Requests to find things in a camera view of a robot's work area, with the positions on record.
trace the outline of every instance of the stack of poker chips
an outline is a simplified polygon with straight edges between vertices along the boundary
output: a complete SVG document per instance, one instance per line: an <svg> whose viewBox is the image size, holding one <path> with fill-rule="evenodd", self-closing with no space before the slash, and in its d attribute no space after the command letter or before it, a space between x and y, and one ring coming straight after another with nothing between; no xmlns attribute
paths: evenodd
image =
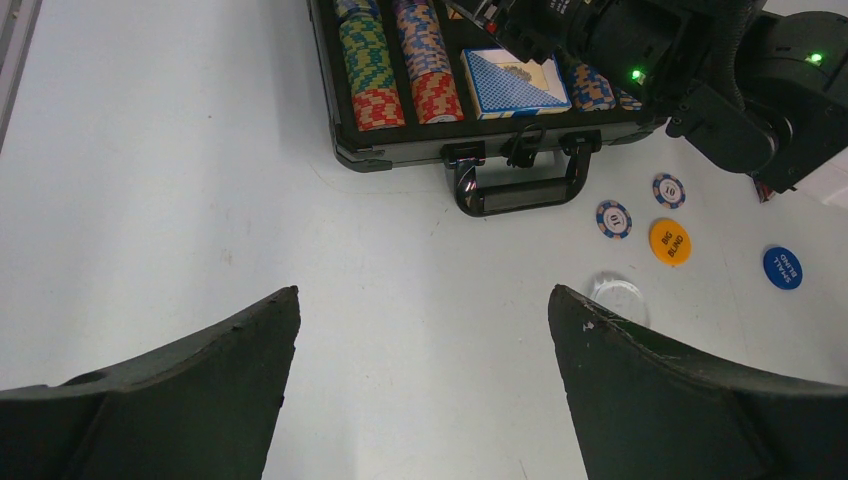
<svg viewBox="0 0 848 480"><path fill-rule="evenodd" d="M633 95L630 95L618 87L615 87L615 93L618 95L618 104L621 105L621 108L631 111L642 110L642 102L636 100Z"/></svg>
<svg viewBox="0 0 848 480"><path fill-rule="evenodd" d="M615 94L606 78L586 64L578 64L568 72L568 86L574 105L581 112L598 112L615 108Z"/></svg>
<svg viewBox="0 0 848 480"><path fill-rule="evenodd" d="M464 119L432 5L428 0L393 0L392 7L419 123Z"/></svg>
<svg viewBox="0 0 848 480"><path fill-rule="evenodd" d="M376 0L335 0L339 38L360 131L406 125Z"/></svg>

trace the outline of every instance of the case latch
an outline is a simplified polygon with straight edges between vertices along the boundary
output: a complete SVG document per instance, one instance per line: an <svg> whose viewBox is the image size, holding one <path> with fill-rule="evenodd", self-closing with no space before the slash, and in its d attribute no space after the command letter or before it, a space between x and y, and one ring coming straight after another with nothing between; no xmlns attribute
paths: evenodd
<svg viewBox="0 0 848 480"><path fill-rule="evenodd" d="M539 146L545 140L548 130L544 125L533 123L527 125L501 147L501 155L506 157L506 164L511 167L533 168Z"/></svg>

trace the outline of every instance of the white table surface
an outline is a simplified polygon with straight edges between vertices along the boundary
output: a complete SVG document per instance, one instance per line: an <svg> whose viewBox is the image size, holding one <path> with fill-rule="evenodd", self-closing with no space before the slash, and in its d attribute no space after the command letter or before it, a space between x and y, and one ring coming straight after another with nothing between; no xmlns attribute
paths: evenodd
<svg viewBox="0 0 848 480"><path fill-rule="evenodd" d="M770 2L848 14L839 0ZM658 172L686 205L651 197ZM634 217L603 237L598 203ZM681 222L682 268L651 222ZM466 217L439 166L333 158L299 0L44 3L0 157L0 388L56 385L301 289L266 478L585 477L547 328L557 283L611 270L659 332L848 384L848 212L750 180L658 133L604 149L571 204ZM766 280L781 244L802 287Z"/></svg>

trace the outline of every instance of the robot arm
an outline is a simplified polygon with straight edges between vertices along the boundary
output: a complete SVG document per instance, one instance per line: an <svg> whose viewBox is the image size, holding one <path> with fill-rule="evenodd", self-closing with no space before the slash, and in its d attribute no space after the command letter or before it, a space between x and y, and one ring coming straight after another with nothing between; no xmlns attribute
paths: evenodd
<svg viewBox="0 0 848 480"><path fill-rule="evenodd" d="M848 148L848 19L765 0L446 0L523 61L560 50L778 193Z"/></svg>

